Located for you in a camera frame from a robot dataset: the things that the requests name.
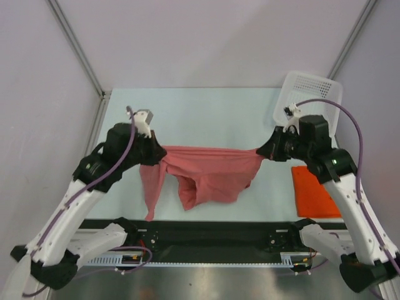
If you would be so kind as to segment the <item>pink red t shirt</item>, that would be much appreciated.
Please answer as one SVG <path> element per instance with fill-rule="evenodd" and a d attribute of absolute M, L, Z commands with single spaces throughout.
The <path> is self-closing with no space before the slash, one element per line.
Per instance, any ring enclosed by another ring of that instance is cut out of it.
<path fill-rule="evenodd" d="M 166 155 L 159 163 L 142 164 L 139 173 L 147 207 L 145 220 L 154 219 L 165 177 L 178 182 L 177 194 L 185 211 L 217 202 L 230 204 L 249 188 L 256 177 L 263 156 L 255 149 L 223 149 L 212 147 L 166 146 Z"/>

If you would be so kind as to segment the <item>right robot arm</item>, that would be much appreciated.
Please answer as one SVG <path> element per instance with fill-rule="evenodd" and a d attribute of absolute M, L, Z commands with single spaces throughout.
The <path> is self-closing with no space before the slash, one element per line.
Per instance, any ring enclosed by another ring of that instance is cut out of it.
<path fill-rule="evenodd" d="M 289 245 L 296 251 L 311 248 L 339 268 L 355 293 L 384 283 L 399 274 L 399 249 L 385 234 L 357 183 L 357 168 L 350 154 L 334 148 L 329 124 L 321 115 L 300 117 L 297 126 L 275 127 L 257 151 L 276 162 L 297 159 L 306 163 L 341 213 L 351 241 L 342 241 L 311 219 L 292 224 Z"/>

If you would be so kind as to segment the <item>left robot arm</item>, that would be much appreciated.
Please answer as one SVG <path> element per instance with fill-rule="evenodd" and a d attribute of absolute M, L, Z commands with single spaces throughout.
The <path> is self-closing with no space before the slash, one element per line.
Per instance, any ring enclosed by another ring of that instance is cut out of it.
<path fill-rule="evenodd" d="M 127 219 L 113 220 L 91 238 L 71 239 L 95 204 L 123 173 L 134 166 L 154 166 L 167 154 L 155 132 L 142 122 L 115 124 L 104 142 L 82 158 L 68 189 L 41 231 L 26 245 L 14 246 L 10 255 L 17 262 L 2 292 L 3 299 L 31 298 L 42 292 L 27 292 L 30 280 L 42 288 L 59 290 L 92 259 L 113 250 L 133 250 L 152 259 L 150 249 L 138 243 L 138 229 Z"/>

